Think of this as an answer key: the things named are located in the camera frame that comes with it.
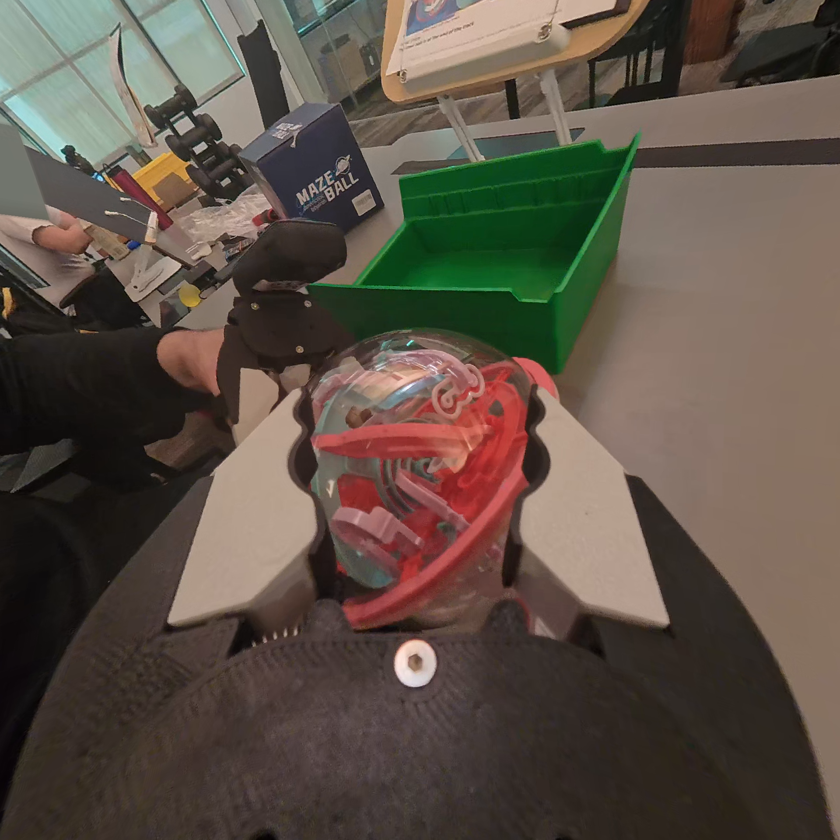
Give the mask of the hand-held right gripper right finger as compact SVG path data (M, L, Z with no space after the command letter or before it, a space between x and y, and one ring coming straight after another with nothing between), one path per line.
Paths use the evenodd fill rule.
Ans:
M569 639L589 617L663 630L669 614L624 467L542 387L533 478L511 515L510 588L531 634Z

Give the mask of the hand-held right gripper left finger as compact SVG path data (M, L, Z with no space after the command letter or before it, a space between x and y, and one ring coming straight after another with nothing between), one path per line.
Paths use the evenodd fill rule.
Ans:
M253 628L292 628L317 598L308 553L317 509L291 471L303 434L287 395L213 473L168 624L242 616Z

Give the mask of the clear maze ball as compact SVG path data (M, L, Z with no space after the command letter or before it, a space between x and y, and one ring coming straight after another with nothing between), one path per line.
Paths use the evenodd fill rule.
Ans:
M312 381L310 487L353 629L467 623L501 597L534 386L558 396L538 362L431 330L360 341Z

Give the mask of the person's left hand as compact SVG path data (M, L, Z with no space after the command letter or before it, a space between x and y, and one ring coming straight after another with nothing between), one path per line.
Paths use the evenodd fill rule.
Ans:
M219 396L217 361L223 343L223 329L174 330L158 342L156 358L162 370L178 385Z

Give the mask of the clear plastic wrap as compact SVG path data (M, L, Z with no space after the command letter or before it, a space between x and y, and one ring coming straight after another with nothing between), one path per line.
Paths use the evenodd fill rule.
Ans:
M242 193L233 202L218 206L198 207L179 216L175 222L195 242L214 244L223 238L243 238L253 242L263 224L253 219L273 207L262 193Z

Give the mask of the white stand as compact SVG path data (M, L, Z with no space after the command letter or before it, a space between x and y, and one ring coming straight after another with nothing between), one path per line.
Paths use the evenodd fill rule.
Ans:
M176 260L146 244L132 250L124 261L127 274L123 287L133 302L146 298L182 267Z

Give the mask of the blue cardboard box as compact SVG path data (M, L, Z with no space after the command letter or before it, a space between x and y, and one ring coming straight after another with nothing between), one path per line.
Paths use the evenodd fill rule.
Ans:
M306 218L349 233L384 207L339 104L303 103L238 158L281 219Z

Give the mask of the yellow bin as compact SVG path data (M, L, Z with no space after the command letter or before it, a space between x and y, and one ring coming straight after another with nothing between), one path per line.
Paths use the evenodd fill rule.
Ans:
M198 192L199 187L187 174L186 167L186 162L166 152L132 173L132 178L168 213Z

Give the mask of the rack of black dumbbells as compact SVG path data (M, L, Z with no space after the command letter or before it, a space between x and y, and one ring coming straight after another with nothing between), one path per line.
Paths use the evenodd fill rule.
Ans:
M242 149L227 144L215 120L195 108L189 88L177 84L170 98L143 106L143 112L156 129L169 131L165 142L186 163L188 178L206 196L205 206L233 202L253 184L239 157Z

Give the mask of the dark grey panel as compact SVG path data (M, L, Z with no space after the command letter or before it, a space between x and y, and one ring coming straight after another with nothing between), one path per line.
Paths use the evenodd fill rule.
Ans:
M54 207L126 239L146 241L152 210L139 201L47 155L24 146L42 202L35 210L47 218Z

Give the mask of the black upright panel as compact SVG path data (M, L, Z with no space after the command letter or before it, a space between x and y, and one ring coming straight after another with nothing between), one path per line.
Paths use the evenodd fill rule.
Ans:
M255 91L264 129L269 130L291 110L281 75L280 58L262 19L257 21L249 34L240 35L237 42Z

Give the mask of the white easel legs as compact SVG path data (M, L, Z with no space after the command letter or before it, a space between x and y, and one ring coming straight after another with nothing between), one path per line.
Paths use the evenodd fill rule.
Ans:
M566 118L559 83L553 68L539 73L539 85L543 98L548 103L549 114L553 121L559 145L570 145L572 143L571 128ZM449 95L440 95L437 96L437 104L447 118L461 146L467 152L468 160L472 162L484 161L486 158L480 153L474 138L470 134L469 127L460 113L457 102Z

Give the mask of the white curved banner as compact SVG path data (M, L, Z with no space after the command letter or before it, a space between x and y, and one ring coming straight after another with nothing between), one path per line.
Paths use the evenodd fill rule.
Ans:
M108 66L112 83L132 125L133 136L141 148L153 150L158 147L154 136L154 127L147 119L143 106L132 90L125 75L122 33L122 25L117 24L108 37Z

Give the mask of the wooden easel board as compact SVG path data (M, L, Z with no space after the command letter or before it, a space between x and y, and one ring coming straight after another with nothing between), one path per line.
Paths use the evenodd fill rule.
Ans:
M388 77L384 73L396 44L404 4L387 2L381 59L383 92L392 102L407 104L436 99L440 95L454 96L466 91L495 90L505 81L528 74L538 74L550 68L558 69L578 64L585 59L599 56L607 47L615 44L636 22L647 5L646 1L578 3L581 7L579 16L566 25L570 33L570 42L560 52L470 77L430 77L414 83L403 83L397 77Z

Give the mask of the white instruction sheet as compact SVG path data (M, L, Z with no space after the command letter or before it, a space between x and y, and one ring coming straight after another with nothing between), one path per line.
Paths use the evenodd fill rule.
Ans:
M578 2L404 2L385 75L403 83L473 76L550 56L571 39Z

